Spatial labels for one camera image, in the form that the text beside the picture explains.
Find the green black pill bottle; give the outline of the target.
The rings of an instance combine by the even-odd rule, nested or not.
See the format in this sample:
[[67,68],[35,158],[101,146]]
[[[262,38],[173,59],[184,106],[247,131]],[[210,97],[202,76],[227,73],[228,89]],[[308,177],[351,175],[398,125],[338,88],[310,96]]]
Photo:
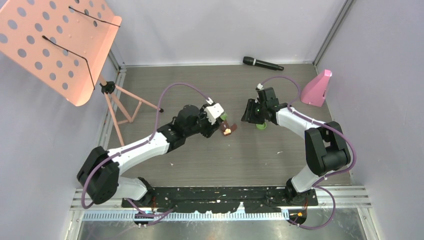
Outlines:
[[220,119],[223,121],[226,121],[227,118],[228,118],[228,115],[225,112],[220,116]]

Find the brown translucent pill container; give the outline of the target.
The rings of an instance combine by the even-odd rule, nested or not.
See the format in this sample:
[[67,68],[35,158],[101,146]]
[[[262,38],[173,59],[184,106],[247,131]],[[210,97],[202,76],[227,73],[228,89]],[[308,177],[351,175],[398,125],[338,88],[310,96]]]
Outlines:
[[236,130],[237,130],[237,128],[238,128],[238,126],[237,126],[237,124],[236,123],[234,123],[234,124],[229,124],[228,123],[228,121],[227,120],[225,120],[225,121],[223,121],[221,124],[220,124],[220,131],[222,132],[222,134],[223,134],[223,132],[226,130],[226,129],[231,129],[231,134],[233,133],[233,132],[235,132]]

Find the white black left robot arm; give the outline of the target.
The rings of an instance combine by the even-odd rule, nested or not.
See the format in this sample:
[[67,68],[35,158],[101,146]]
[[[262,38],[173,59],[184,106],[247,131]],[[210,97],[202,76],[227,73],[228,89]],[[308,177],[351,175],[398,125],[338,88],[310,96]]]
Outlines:
[[76,178],[93,204],[121,198],[148,207],[154,199],[151,186],[142,177],[123,177],[123,173],[146,160],[176,150],[193,135],[210,138],[220,128],[224,113],[219,103],[204,104],[201,108],[185,105],[171,122],[143,139],[109,150],[102,146],[93,148]]

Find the green bottle cap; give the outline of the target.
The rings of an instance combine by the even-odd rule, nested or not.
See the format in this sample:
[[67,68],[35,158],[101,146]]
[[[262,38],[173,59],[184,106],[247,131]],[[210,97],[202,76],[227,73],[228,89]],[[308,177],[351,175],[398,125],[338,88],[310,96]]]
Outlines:
[[266,123],[266,122],[264,122],[264,123],[262,123],[262,124],[256,124],[255,126],[256,126],[256,128],[257,128],[257,129],[259,129],[259,130],[265,130],[265,129],[267,128],[267,123]]

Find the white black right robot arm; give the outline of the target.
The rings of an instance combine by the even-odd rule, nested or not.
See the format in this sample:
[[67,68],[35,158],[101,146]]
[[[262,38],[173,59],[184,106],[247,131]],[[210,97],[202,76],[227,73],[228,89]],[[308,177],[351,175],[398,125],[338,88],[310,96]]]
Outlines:
[[348,144],[337,122],[314,120],[291,105],[280,103],[272,87],[256,92],[257,98],[248,99],[241,121],[258,126],[272,122],[304,139],[306,165],[286,182],[283,192],[286,203],[299,205],[319,179],[350,164]]

